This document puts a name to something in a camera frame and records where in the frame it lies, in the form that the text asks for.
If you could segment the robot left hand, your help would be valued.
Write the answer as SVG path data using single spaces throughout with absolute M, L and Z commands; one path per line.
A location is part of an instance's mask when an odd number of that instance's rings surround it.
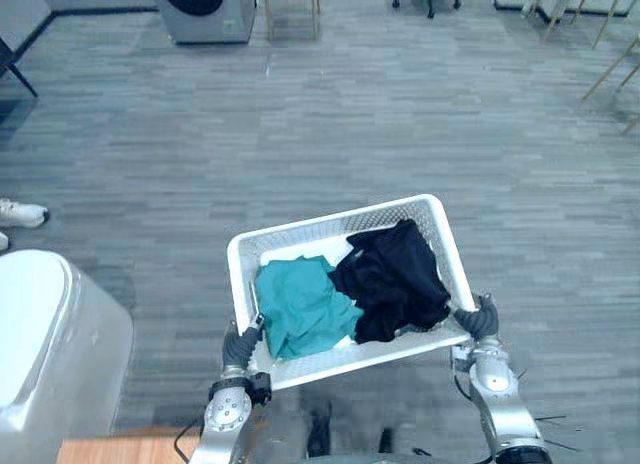
M 265 318 L 256 314 L 249 326 L 240 334 L 235 320 L 231 320 L 226 330 L 222 346 L 222 366 L 224 370 L 240 368 L 247 370 L 257 343 L 263 339 Z

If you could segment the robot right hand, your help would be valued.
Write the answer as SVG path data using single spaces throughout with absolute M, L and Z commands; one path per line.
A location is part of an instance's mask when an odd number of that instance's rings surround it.
M 456 309 L 453 316 L 463 330 L 480 341 L 499 333 L 499 316 L 492 294 L 477 294 L 476 298 L 478 308 L 475 311 Z

